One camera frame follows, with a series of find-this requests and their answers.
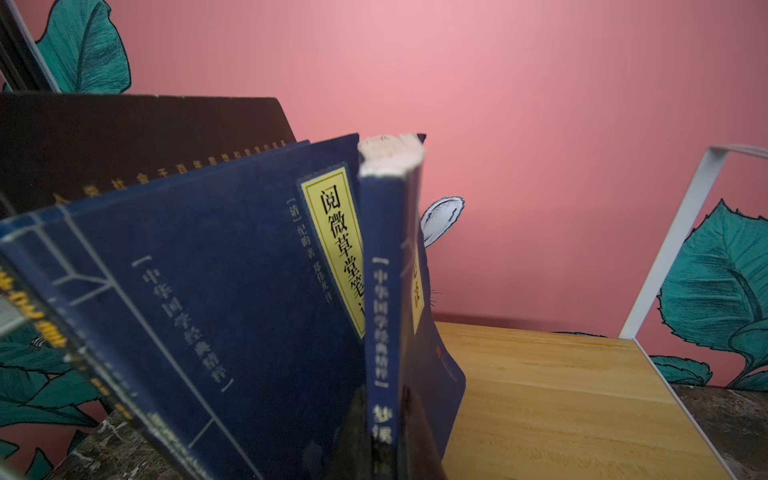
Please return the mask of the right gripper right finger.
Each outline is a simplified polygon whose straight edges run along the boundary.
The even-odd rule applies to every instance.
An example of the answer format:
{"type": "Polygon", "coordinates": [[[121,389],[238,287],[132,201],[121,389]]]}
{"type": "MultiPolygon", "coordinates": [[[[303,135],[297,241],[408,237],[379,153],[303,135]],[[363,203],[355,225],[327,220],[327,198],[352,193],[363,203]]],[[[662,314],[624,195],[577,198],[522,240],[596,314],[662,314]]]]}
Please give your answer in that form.
{"type": "Polygon", "coordinates": [[[403,388],[401,400],[398,478],[447,479],[420,398],[408,386],[403,388]]]}

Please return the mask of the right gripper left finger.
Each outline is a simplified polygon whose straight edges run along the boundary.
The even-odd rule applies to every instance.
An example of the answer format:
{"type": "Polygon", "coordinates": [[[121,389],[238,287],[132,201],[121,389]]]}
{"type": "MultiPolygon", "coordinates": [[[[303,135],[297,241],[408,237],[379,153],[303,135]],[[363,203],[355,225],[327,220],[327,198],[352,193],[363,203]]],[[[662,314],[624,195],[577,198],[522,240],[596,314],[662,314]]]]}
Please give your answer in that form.
{"type": "Polygon", "coordinates": [[[355,391],[350,402],[326,478],[332,480],[369,478],[369,433],[364,386],[360,386],[355,391]]]}

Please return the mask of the dark brown book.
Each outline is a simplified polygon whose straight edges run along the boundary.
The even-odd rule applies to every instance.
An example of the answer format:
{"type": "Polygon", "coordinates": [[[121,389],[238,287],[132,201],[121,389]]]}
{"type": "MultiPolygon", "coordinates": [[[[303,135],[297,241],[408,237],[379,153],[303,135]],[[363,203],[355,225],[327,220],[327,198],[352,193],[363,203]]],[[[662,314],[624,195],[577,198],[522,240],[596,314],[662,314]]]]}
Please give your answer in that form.
{"type": "Polygon", "coordinates": [[[295,140],[275,98],[4,94],[1,215],[69,204],[295,140]]]}

